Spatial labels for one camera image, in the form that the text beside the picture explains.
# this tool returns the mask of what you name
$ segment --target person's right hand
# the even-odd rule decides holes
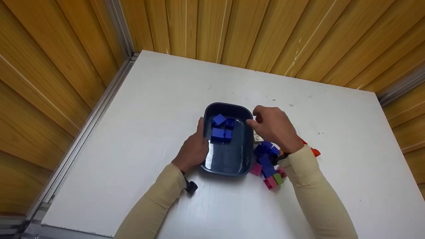
[[[258,105],[252,114],[256,116],[255,120],[247,119],[246,123],[264,140],[277,144],[285,153],[295,153],[304,146],[288,116],[278,107]]]

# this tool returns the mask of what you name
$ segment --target arm sleeve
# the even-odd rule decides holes
[[[133,206],[115,234],[116,239],[153,239],[170,206],[186,186],[184,176],[174,165],[167,165],[156,182]]]
[[[323,176],[309,146],[290,154],[279,165],[294,186],[295,195],[314,236],[319,239],[357,239],[353,222],[340,198]]]

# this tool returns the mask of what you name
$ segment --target white table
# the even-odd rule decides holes
[[[42,223],[113,236],[212,102],[277,106],[321,151],[360,238],[423,238],[425,202],[373,93],[143,51]],[[158,238],[312,238],[286,181],[195,171]]]

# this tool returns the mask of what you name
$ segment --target plastic tray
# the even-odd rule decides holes
[[[212,119],[218,114],[235,119],[232,140],[229,143],[211,143]],[[205,109],[204,137],[210,142],[210,151],[201,167],[223,176],[243,176],[253,164],[254,131],[246,124],[252,114],[245,107],[227,103],[212,103]]]

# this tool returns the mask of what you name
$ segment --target wooden wall panel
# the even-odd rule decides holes
[[[171,54],[196,58],[198,0],[166,0]]]
[[[123,49],[119,43],[117,32],[115,31],[108,9],[106,8],[105,0],[90,0],[90,2],[115,57],[115,62],[120,67],[125,60],[124,53],[122,52]]]
[[[75,136],[89,107],[3,2],[0,28],[0,80]]]
[[[296,76],[349,2],[309,1],[271,73]]]
[[[425,64],[425,41],[411,50],[397,63],[367,84],[363,90],[382,93],[385,89],[393,86],[400,79],[409,75]]]
[[[404,154],[425,147],[425,114],[393,128],[393,132]]]
[[[404,155],[417,184],[425,183],[425,148]]]
[[[425,41],[425,18],[416,23],[414,27],[351,80],[346,87],[362,89],[423,41]]]
[[[391,128],[425,114],[425,83],[383,107]]]
[[[297,78],[321,81],[394,0],[351,1]]]
[[[232,0],[198,0],[196,59],[221,61],[231,8]]]
[[[0,150],[54,170],[72,137],[0,81]]]
[[[50,170],[0,151],[0,215],[25,215]]]
[[[85,102],[94,108],[105,85],[57,3],[3,1]]]
[[[147,20],[156,52],[170,54],[170,38],[168,35],[167,11],[165,0],[144,0]]]
[[[270,72],[308,0],[270,0],[247,69]]]
[[[234,0],[221,63],[245,68],[269,0]]]
[[[425,15],[425,1],[396,0],[321,80],[345,86]]]
[[[89,0],[57,0],[106,86],[118,72],[113,53]]]
[[[154,51],[144,1],[121,0],[121,6],[135,51]]]
[[[424,199],[425,199],[425,183],[421,183],[418,186],[419,186],[419,190],[422,193],[422,197],[424,197]]]

